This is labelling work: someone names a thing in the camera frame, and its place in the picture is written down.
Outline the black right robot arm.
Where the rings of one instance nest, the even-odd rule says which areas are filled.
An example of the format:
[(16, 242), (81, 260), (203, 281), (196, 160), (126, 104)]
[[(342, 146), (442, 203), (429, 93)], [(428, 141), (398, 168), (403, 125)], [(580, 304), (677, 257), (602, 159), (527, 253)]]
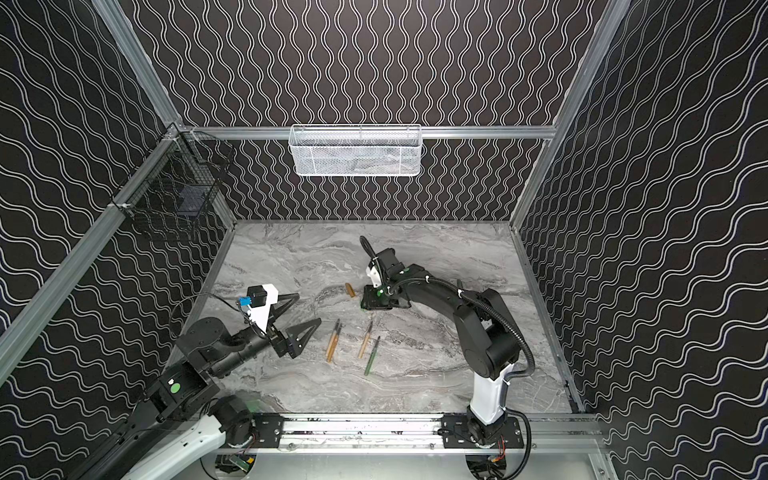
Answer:
[(365, 237), (360, 241), (369, 256), (366, 275), (370, 280), (363, 289), (361, 308), (405, 309), (417, 303), (454, 323), (461, 352), (474, 373), (465, 437), (480, 445), (495, 443), (506, 417), (505, 381), (535, 369), (530, 348), (501, 295), (493, 289), (469, 290), (417, 264), (406, 266), (394, 249), (376, 252)]

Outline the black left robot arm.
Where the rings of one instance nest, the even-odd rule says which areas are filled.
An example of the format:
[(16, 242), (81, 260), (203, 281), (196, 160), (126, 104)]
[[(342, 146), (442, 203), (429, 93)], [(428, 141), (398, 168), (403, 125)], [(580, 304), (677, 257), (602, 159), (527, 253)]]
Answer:
[(215, 317), (196, 321), (181, 335), (176, 346), (183, 358), (144, 391), (128, 419), (97, 448), (71, 479), (106, 479), (126, 474), (140, 458), (174, 429), (195, 418), (212, 417), (219, 425), (216, 433), (236, 446), (249, 446), (257, 439), (245, 403), (236, 396), (217, 400), (215, 384), (267, 348), (278, 356), (299, 356), (322, 324), (319, 318), (279, 331), (274, 322), (299, 299), (299, 295), (278, 297), (276, 307), (268, 308), (267, 326), (262, 333), (247, 326), (231, 334)]

